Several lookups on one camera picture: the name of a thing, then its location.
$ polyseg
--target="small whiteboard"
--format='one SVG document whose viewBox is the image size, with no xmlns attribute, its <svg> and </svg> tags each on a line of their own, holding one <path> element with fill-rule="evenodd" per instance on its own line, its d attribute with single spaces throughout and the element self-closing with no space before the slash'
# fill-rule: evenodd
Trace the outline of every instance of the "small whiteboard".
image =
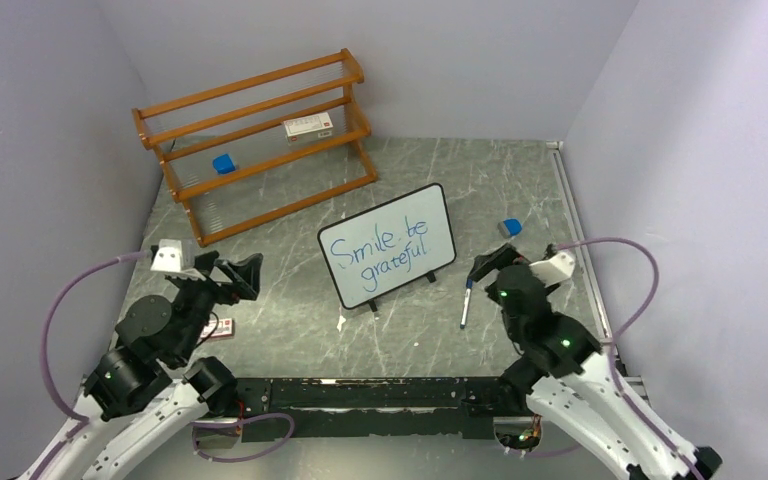
<svg viewBox="0 0 768 480">
<path fill-rule="evenodd" d="M 432 183 L 319 231 L 345 308 L 355 308 L 455 261 L 443 186 Z"/>
</svg>

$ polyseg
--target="blue eraser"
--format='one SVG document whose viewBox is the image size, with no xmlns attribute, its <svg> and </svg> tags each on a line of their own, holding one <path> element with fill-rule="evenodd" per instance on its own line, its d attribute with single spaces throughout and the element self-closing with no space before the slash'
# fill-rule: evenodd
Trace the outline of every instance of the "blue eraser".
<svg viewBox="0 0 768 480">
<path fill-rule="evenodd" d="M 522 224 L 516 218 L 509 218 L 499 222 L 499 232 L 505 238 L 511 238 L 522 231 Z"/>
<path fill-rule="evenodd" d="M 231 173 L 237 169 L 234 166 L 234 162 L 231 161 L 231 155 L 223 153 L 213 159 L 213 168 L 216 169 L 216 173 L 222 175 L 225 173 Z"/>
</svg>

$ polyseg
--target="black cable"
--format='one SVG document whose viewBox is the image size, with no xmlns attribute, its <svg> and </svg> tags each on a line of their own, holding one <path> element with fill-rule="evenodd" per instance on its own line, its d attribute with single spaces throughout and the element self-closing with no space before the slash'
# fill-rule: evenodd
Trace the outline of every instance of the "black cable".
<svg viewBox="0 0 768 480">
<path fill-rule="evenodd" d="M 203 344 L 204 342 L 210 340 L 210 337 L 212 337 L 213 334 L 216 333 L 216 330 L 219 328 L 219 316 L 216 315 L 213 312 L 210 312 L 210 314 L 213 315 L 213 318 L 216 319 L 216 325 L 213 326 L 213 330 L 211 330 L 210 333 L 208 333 L 206 337 L 202 338 L 201 341 L 196 344 L 196 346 L 193 348 L 193 350 L 195 350 L 196 348 L 200 347 L 201 344 Z"/>
</svg>

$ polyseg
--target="blue marker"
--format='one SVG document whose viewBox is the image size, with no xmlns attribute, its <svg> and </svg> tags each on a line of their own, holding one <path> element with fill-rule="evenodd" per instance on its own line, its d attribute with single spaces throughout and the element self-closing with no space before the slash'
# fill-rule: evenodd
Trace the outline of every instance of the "blue marker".
<svg viewBox="0 0 768 480">
<path fill-rule="evenodd" d="M 466 328 L 466 314 L 469 311 L 469 295 L 472 293 L 472 280 L 466 279 L 466 294 L 464 295 L 464 314 L 461 316 L 461 330 Z"/>
</svg>

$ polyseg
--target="marble table top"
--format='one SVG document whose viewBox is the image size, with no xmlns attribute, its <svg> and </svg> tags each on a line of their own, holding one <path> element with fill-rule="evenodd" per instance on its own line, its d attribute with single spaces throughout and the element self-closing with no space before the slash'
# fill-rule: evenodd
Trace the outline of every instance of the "marble table top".
<svg viewBox="0 0 768 480">
<path fill-rule="evenodd" d="M 549 243 L 572 240 L 571 213 L 545 143 L 372 137 L 364 145 L 379 171 L 376 183 L 204 249 L 230 260 L 260 252 L 264 263 L 256 302 L 215 310 L 220 318 L 234 319 L 235 335 L 206 342 L 194 359 L 215 355 L 240 377 L 368 378 L 498 375 L 518 358 L 498 307 L 479 288 L 473 290 L 468 327 L 461 330 L 458 324 L 473 258 L 504 242 L 499 221 L 522 222 L 523 232 L 512 243 L 530 259 L 542 256 Z M 244 156 L 233 144 L 224 148 L 235 158 Z M 202 153 L 203 162 L 215 156 Z M 348 149 L 314 157 L 223 187 L 209 208 L 243 220 L 310 195 L 306 190 L 363 175 Z M 435 283 L 419 280 L 379 298 L 377 313 L 365 306 L 341 308 L 318 230 L 431 182 L 442 184 L 447 195 L 456 261 L 436 272 Z M 193 238 L 183 208 L 165 184 L 143 247 L 162 238 Z M 123 313 L 144 295 L 174 297 L 176 288 L 148 267 L 147 261 L 137 265 Z M 603 338 L 585 285 L 579 269 L 550 298 L 557 310 Z"/>
</svg>

